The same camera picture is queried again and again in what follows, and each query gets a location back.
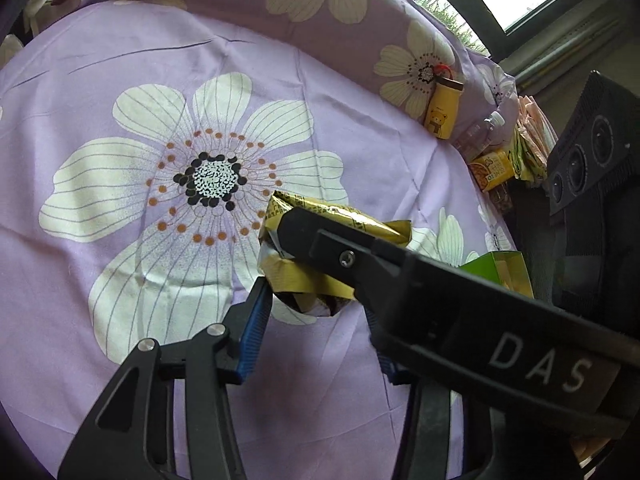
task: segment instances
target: purple bed sheet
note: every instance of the purple bed sheet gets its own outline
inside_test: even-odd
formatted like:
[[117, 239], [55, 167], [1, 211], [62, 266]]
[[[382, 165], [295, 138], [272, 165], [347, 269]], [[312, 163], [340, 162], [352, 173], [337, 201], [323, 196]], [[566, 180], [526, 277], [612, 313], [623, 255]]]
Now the purple bed sheet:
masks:
[[[133, 344], [188, 338], [246, 297], [275, 189], [409, 218], [410, 248], [452, 266], [513, 247], [458, 152], [412, 118], [423, 97], [381, 90], [403, 80], [396, 57], [437, 45], [467, 82], [459, 132], [508, 108], [513, 80], [488, 84], [498, 69], [409, 0], [305, 0], [302, 15], [300, 0], [97, 1], [0, 72], [0, 402], [51, 472]], [[247, 475], [386, 480], [406, 398], [361, 306], [276, 302], [254, 375], [230, 389]], [[186, 474], [180, 410], [176, 425]]]

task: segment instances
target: window frame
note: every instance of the window frame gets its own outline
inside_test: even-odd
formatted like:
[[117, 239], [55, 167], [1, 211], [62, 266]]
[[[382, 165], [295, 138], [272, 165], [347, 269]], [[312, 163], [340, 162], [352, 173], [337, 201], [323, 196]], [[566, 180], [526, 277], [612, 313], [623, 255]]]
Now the window frame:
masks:
[[582, 0], [547, 0], [504, 30], [484, 0], [448, 0], [500, 62]]

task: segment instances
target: clear plastic bottle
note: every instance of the clear plastic bottle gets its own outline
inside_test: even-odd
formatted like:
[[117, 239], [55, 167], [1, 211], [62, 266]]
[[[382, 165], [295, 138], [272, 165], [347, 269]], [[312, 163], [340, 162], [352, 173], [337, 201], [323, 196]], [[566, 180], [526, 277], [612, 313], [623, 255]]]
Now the clear plastic bottle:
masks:
[[491, 133], [504, 126], [504, 118], [498, 112], [492, 112], [484, 121], [476, 123], [464, 131], [453, 143], [465, 162], [476, 160], [491, 143]]

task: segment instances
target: gold foil wrapper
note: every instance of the gold foil wrapper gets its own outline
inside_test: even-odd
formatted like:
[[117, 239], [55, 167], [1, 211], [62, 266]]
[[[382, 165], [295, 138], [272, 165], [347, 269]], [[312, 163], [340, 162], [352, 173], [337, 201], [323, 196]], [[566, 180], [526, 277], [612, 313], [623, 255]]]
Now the gold foil wrapper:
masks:
[[347, 205], [331, 204], [315, 198], [275, 191], [269, 200], [260, 228], [258, 266], [276, 294], [279, 292], [293, 294], [297, 303], [289, 306], [294, 306], [301, 312], [311, 309], [318, 296], [322, 298], [323, 303], [327, 303], [326, 297], [352, 300], [353, 289], [331, 276], [296, 262], [290, 254], [282, 250], [278, 242], [278, 225], [282, 215], [294, 207], [313, 211], [400, 247], [406, 247], [411, 241], [411, 221], [409, 220], [380, 222]]

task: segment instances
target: black device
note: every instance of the black device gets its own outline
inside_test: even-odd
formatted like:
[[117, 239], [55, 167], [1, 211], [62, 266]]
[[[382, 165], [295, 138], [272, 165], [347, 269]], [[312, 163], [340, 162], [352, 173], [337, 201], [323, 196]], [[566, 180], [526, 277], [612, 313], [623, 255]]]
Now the black device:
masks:
[[640, 98], [592, 72], [548, 158], [553, 303], [640, 337]]
[[[571, 435], [619, 440], [616, 463], [628, 474], [616, 480], [635, 478], [640, 342], [301, 208], [283, 215], [278, 240], [353, 286], [376, 316], [376, 350], [416, 377], [393, 480], [444, 480], [450, 390], [466, 397], [464, 480], [581, 480]], [[225, 385], [252, 369], [270, 306], [261, 278], [192, 340], [141, 341], [76, 434], [59, 480], [177, 480], [175, 378], [186, 378], [192, 479], [244, 480]]]

